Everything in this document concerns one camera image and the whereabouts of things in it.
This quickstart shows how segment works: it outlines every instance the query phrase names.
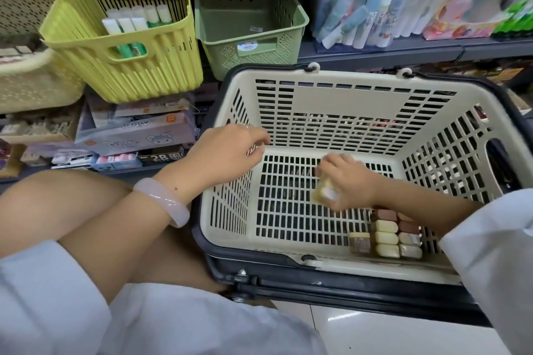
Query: plastic basket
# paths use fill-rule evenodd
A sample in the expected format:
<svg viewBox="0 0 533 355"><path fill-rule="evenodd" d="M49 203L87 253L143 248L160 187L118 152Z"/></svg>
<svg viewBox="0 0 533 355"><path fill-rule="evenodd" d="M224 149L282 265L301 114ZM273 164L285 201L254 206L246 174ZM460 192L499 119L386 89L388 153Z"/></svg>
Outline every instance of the plastic basket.
<svg viewBox="0 0 533 355"><path fill-rule="evenodd" d="M166 3L173 24L105 35L105 10ZM195 89L203 79L190 0L55 0L40 33L70 67L110 103ZM140 42L147 54L123 59L120 44Z"/></svg>
<svg viewBox="0 0 533 355"><path fill-rule="evenodd" d="M51 49L0 65L0 114L70 105L84 85Z"/></svg>
<svg viewBox="0 0 533 355"><path fill-rule="evenodd" d="M495 156L486 149L497 139L519 184L533 186L533 139L504 91L486 80L415 76L410 69L384 75L312 70L317 64L306 70L243 66L228 75L204 126L262 126L272 144L262 163L195 202L195 238L212 257L403 280L397 284L459 285L436 236L425 228L422 261L350 253L348 233L368 230L370 209L335 214L311 201L320 159L343 151L388 177L489 202L502 194L494 176L501 170L491 168ZM328 272L306 278L325 289L332 283Z"/></svg>
<svg viewBox="0 0 533 355"><path fill-rule="evenodd" d="M195 0L195 16L218 80L243 63L295 64L309 23L297 0Z"/></svg>

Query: bracelet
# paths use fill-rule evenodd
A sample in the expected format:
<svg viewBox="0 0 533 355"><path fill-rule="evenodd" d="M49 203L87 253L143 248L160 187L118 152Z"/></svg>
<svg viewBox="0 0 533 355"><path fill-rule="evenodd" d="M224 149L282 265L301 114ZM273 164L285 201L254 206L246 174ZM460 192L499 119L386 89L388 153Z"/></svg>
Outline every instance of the bracelet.
<svg viewBox="0 0 533 355"><path fill-rule="evenodd" d="M159 181L153 178L143 178L133 186L133 190L148 195L161 205L172 218L170 221L171 226L180 228L189 221L190 214L187 207L177 201L174 194Z"/></svg>

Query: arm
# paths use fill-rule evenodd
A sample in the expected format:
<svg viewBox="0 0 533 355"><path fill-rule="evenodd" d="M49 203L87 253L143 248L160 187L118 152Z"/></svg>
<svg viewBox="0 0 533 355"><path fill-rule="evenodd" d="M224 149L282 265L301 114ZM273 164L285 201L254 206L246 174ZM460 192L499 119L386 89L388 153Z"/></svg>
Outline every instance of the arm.
<svg viewBox="0 0 533 355"><path fill-rule="evenodd" d="M330 203L331 209L385 207L403 213L441 237L483 206L480 202L384 177L349 155L326 156L317 173L330 176L341 190L341 198Z"/></svg>
<svg viewBox="0 0 533 355"><path fill-rule="evenodd" d="M187 157L164 167L154 178L186 204L207 188L248 172L270 143L267 132L243 125L209 129ZM170 217L150 197L134 191L118 204L59 240L87 272L110 303L130 279L150 244L168 226Z"/></svg>

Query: yellow storage basket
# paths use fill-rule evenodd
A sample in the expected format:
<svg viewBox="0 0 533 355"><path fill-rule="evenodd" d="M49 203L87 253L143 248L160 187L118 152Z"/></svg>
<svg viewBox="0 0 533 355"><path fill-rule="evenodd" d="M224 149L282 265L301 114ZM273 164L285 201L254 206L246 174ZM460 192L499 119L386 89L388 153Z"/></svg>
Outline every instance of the yellow storage basket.
<svg viewBox="0 0 533 355"><path fill-rule="evenodd" d="M173 24L105 35L107 9L166 3ZM55 0L40 33L46 44L110 103L196 89L203 80L190 0ZM124 59L117 45L142 43L147 54Z"/></svg>
<svg viewBox="0 0 533 355"><path fill-rule="evenodd" d="M0 65L0 114L62 107L76 102L85 82L47 49L20 62Z"/></svg>

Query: brown eraser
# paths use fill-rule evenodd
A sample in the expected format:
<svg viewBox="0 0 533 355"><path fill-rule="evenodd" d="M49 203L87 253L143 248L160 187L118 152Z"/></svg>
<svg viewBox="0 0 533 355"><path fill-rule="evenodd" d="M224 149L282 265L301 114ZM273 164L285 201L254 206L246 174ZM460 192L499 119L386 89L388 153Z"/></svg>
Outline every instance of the brown eraser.
<svg viewBox="0 0 533 355"><path fill-rule="evenodd" d="M377 209L373 211L372 214L370 215L370 220L375 222L378 219L390 220L393 222L398 221L398 218L396 217L396 212L390 211L388 209Z"/></svg>
<svg viewBox="0 0 533 355"><path fill-rule="evenodd" d="M400 231L404 231L405 233L412 233L414 235L420 234L420 229L418 228L418 224L415 222L409 222L407 220L403 220L398 223L398 229Z"/></svg>
<svg viewBox="0 0 533 355"><path fill-rule="evenodd" d="M396 216L398 216L398 220L399 220L399 221L403 221L403 220L405 220L405 221L407 221L407 222L414 222L413 219L411 219L410 217L405 216L403 213L397 212L397 213L396 213Z"/></svg>

